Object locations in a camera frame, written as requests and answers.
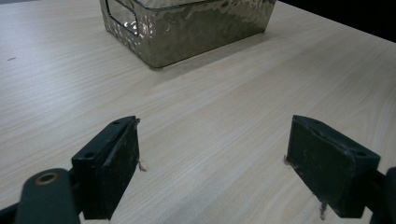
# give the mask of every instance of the screw hole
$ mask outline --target screw hole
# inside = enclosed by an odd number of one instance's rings
[[[49,183],[52,183],[58,178],[58,174],[56,173],[47,173],[41,175],[39,178],[35,180],[35,183],[37,185],[48,185]]]
[[[358,155],[358,156],[366,156],[366,154],[363,153],[363,152],[356,152],[356,155]]]
[[[88,152],[88,153],[86,153],[86,154],[84,155],[84,157],[87,158],[87,159],[89,159],[89,158],[92,158],[94,155],[95,155],[95,153],[93,153],[93,152]]]

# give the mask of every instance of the metal container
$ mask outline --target metal container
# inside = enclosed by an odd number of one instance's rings
[[[159,68],[265,31],[276,0],[100,0],[106,29]]]

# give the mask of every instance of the light wood grain surface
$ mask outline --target light wood grain surface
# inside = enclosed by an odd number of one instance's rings
[[[367,209],[320,220],[282,161],[293,114],[375,151],[381,172],[396,166],[395,44],[277,2],[264,35],[154,71],[106,32],[96,0],[0,6],[2,207],[136,115],[148,171],[111,223],[368,223]]]

